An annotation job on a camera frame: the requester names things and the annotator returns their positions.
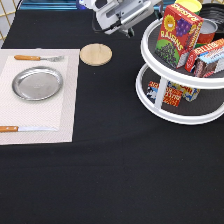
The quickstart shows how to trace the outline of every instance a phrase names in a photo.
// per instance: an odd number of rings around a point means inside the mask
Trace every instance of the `black tablecloth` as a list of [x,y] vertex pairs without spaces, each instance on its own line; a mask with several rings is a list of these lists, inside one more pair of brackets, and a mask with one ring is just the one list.
[[80,61],[72,143],[0,146],[0,223],[223,224],[224,117],[178,125],[137,97],[140,41],[154,19],[128,39],[95,34],[88,10],[16,13],[4,49],[102,43],[113,58]]

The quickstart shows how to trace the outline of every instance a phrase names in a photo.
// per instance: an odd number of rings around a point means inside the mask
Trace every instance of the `food package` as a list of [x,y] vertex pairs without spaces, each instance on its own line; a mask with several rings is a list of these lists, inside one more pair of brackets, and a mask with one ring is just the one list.
[[166,7],[155,53],[174,68],[185,65],[203,19],[179,4]]
[[[159,84],[151,81],[148,85],[147,94],[146,94],[147,97],[155,100],[157,92],[158,92],[158,88],[159,88]],[[182,91],[167,87],[166,93],[163,98],[163,102],[177,107],[180,103],[181,96],[182,96]]]
[[168,82],[168,86],[182,91],[182,97],[188,102],[195,100],[200,92],[200,89],[182,86],[171,81]]
[[217,50],[217,49],[219,49],[219,48],[221,48],[223,46],[224,46],[224,39],[222,38],[222,39],[216,40],[216,41],[214,41],[214,42],[212,42],[210,44],[206,44],[204,46],[201,46],[201,47],[198,47],[198,48],[192,50],[190,52],[190,55],[189,55],[188,59],[187,59],[187,63],[185,65],[185,69],[188,72],[194,73],[197,59],[200,56],[203,56],[204,54],[207,54],[210,51]]
[[224,70],[224,47],[199,57],[195,67],[195,76],[198,78],[206,78]]

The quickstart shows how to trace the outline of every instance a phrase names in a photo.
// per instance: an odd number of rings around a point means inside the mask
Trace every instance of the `knife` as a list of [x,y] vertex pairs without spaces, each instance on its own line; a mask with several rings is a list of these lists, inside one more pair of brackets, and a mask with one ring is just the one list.
[[29,61],[40,61],[40,60],[47,60],[51,62],[57,62],[64,59],[64,56],[58,56],[58,57],[51,57],[51,58],[41,58],[38,56],[25,56],[25,55],[16,55],[14,56],[16,60],[29,60]]
[[49,127],[0,126],[0,132],[18,132],[18,131],[57,131],[57,129]]

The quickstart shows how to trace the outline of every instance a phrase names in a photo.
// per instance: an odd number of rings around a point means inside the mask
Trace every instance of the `wooden coaster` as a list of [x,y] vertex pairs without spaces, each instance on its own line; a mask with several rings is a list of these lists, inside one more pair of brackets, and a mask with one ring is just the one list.
[[87,65],[100,66],[110,61],[112,51],[103,44],[90,44],[82,48],[80,58]]

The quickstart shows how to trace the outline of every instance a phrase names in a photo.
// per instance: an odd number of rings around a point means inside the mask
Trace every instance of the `white placemat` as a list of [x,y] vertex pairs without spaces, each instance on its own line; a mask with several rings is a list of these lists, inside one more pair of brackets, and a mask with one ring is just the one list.
[[27,101],[12,91],[16,75],[28,68],[46,66],[59,71],[66,80],[68,56],[59,62],[18,61],[9,56],[0,75],[0,126],[47,126],[59,129],[64,87],[54,96],[40,101]]
[[[58,56],[61,62],[17,61],[13,55]],[[0,133],[0,144],[71,142],[75,113],[79,50],[0,50],[0,125],[48,126],[57,132]],[[20,99],[12,91],[12,80],[21,71],[35,66],[57,69],[63,76],[63,87],[53,97],[31,102]]]

